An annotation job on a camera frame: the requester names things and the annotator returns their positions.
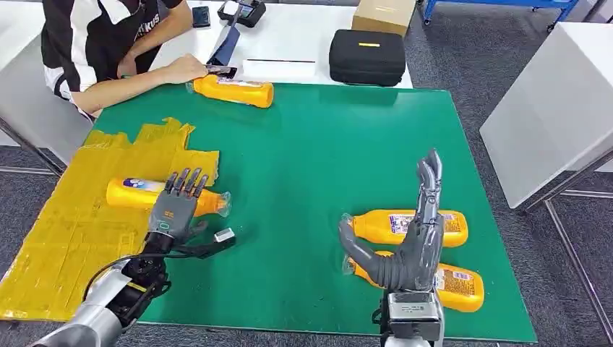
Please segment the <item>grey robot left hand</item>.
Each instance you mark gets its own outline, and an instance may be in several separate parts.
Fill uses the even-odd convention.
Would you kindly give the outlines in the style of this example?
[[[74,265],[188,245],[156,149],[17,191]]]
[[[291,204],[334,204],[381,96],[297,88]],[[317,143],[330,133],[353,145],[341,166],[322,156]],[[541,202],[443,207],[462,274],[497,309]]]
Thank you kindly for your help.
[[[176,244],[183,244],[207,228],[207,222],[193,224],[198,198],[208,175],[201,176],[202,169],[184,168],[173,172],[167,179],[150,212],[150,232],[165,234]]]

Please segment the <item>person's right hand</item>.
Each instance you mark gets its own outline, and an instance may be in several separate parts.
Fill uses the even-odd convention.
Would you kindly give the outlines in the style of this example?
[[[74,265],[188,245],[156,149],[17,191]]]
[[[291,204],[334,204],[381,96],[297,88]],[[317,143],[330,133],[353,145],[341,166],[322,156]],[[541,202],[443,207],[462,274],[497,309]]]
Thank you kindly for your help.
[[[207,67],[191,54],[186,54],[163,68],[163,81],[181,84],[209,75]]]

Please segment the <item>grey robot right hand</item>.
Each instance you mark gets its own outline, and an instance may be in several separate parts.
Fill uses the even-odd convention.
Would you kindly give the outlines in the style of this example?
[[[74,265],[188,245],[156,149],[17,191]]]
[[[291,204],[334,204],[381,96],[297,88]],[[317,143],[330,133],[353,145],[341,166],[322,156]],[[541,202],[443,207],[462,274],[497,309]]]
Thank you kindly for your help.
[[[390,256],[357,243],[353,218],[344,213],[338,223],[340,244],[378,286],[390,291],[431,291],[440,261],[444,218],[439,213],[442,162],[432,148],[417,163],[419,194],[404,240]]]

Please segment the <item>person's left hand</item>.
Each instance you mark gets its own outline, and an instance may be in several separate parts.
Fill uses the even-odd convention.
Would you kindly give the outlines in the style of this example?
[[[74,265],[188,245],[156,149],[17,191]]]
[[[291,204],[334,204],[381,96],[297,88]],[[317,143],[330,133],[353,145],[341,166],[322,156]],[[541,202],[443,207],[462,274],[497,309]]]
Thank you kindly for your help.
[[[123,79],[126,77],[135,76],[137,74],[136,56],[132,52],[128,52],[126,56],[118,63],[117,77]]]

